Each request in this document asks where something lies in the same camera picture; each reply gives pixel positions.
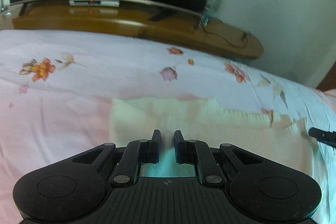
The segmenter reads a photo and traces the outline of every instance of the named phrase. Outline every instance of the leaf print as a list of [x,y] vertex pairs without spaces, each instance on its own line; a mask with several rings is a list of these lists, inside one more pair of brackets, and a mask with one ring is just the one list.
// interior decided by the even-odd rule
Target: leaf print
[[283,87],[281,85],[274,85],[273,86],[273,99],[275,99],[278,95],[280,95]]
[[177,73],[171,67],[165,67],[162,71],[160,71],[160,74],[162,75],[164,81],[177,80]]
[[28,75],[31,73],[31,70],[34,66],[37,65],[37,61],[32,59],[29,63],[22,64],[22,70],[20,70],[20,75]]
[[169,52],[169,54],[176,54],[176,55],[181,55],[181,54],[183,54],[183,51],[181,51],[181,50],[178,49],[178,48],[174,48],[174,47],[167,48],[167,51]]
[[260,75],[260,76],[261,76],[261,80],[259,81],[258,86],[266,86],[266,85],[271,84],[270,80],[268,80],[266,77],[264,77],[262,75]]
[[74,63],[75,60],[74,60],[74,56],[70,53],[65,53],[63,54],[63,59],[69,63]]
[[288,105],[286,102],[286,97],[285,97],[285,93],[283,91],[280,92],[280,98],[281,100],[285,103],[286,108],[288,109]]
[[70,64],[71,64],[71,62],[63,63],[63,66],[61,68],[59,68],[58,70],[63,70],[65,68],[69,67]]
[[67,68],[67,67],[69,67],[71,64],[76,64],[76,65],[80,65],[80,66],[83,66],[83,67],[86,67],[87,68],[87,66],[84,66],[84,65],[82,65],[82,64],[78,64],[78,63],[76,63],[75,62],[75,59],[74,59],[74,56],[72,55],[72,54],[70,54],[70,53],[64,53],[63,54],[63,59],[66,61],[66,62],[63,62],[63,61],[61,61],[61,60],[58,60],[58,59],[55,59],[55,61],[57,62],[57,63],[61,63],[61,64],[63,64],[63,66],[61,67],[61,68],[59,68],[58,70],[63,70],[63,69],[65,69],[65,68]]
[[26,71],[26,70],[22,69],[22,70],[19,71],[19,74],[20,75],[28,75],[28,74],[31,74],[31,71]]

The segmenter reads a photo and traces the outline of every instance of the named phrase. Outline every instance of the printed flower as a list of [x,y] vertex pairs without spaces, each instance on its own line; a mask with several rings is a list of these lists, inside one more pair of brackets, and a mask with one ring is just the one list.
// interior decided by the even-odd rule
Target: printed flower
[[37,65],[37,61],[32,59],[29,63],[24,63],[22,65],[22,70],[20,70],[19,74],[28,75],[32,72],[32,68]]
[[33,82],[36,82],[42,78],[43,81],[46,81],[49,73],[54,73],[55,70],[56,67],[50,63],[49,59],[45,58],[42,60],[42,63],[31,68],[31,72],[35,73],[32,80]]
[[181,55],[181,54],[183,54],[183,51],[181,51],[181,50],[178,49],[178,48],[174,48],[174,47],[172,47],[172,48],[168,48],[167,50],[168,50],[169,54],[176,54],[176,55]]
[[235,65],[231,65],[229,63],[224,63],[225,65],[225,70],[233,75],[235,75],[236,77],[236,80],[239,82],[239,83],[242,83],[242,82],[245,82],[246,83],[246,80],[250,81],[250,78],[248,77],[248,75],[243,72],[241,70],[241,68],[238,68],[237,66]]
[[21,85],[19,87],[19,93],[22,94],[22,93],[27,93],[28,92],[28,88],[29,86],[28,85]]
[[262,112],[263,114],[269,114],[271,111],[270,111],[268,108],[262,107],[262,108],[261,108],[261,112]]
[[61,61],[61,60],[55,59],[55,61],[57,63],[63,64],[63,66],[61,68],[59,68],[58,70],[63,70],[65,68],[69,67],[71,64],[76,64],[76,65],[80,65],[80,66],[86,67],[86,66],[84,66],[82,64],[76,63],[75,59],[74,59],[74,56],[71,53],[64,53],[63,54],[63,59],[65,61]]
[[172,81],[174,79],[177,80],[177,73],[171,67],[164,68],[160,71],[160,74],[162,75],[164,81]]

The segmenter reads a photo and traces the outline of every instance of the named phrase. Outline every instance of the floral bedsheet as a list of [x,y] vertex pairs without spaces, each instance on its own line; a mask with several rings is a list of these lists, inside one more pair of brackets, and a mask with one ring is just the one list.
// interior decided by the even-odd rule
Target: floral bedsheet
[[[112,98],[138,97],[214,97],[227,109],[274,110],[336,131],[314,90],[225,58],[116,35],[1,31],[0,223],[21,220],[11,197],[21,176],[107,142]],[[336,193],[335,152],[319,147]],[[325,224],[336,219],[329,199]]]

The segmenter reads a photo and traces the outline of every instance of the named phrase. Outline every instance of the black cable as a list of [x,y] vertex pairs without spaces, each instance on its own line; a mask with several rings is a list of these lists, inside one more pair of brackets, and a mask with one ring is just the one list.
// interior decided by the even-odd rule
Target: black cable
[[243,35],[242,35],[242,37],[240,38],[240,41],[243,43],[243,45],[242,45],[242,46],[237,46],[237,45],[232,44],[232,43],[229,42],[225,37],[223,37],[223,36],[221,36],[221,35],[219,35],[219,34],[217,34],[217,33],[214,33],[214,32],[208,32],[208,31],[204,28],[204,25],[203,25],[202,23],[201,23],[201,26],[202,26],[204,32],[206,33],[207,37],[208,37],[210,40],[211,40],[211,38],[208,36],[208,34],[215,35],[215,36],[217,36],[217,37],[223,39],[223,40],[224,40],[227,44],[229,44],[231,47],[234,47],[234,48],[240,48],[240,49],[242,49],[242,48],[246,48],[247,45],[248,45],[248,43],[249,43],[249,40],[248,40],[248,38],[247,38],[247,33],[246,33],[246,32],[243,32]]

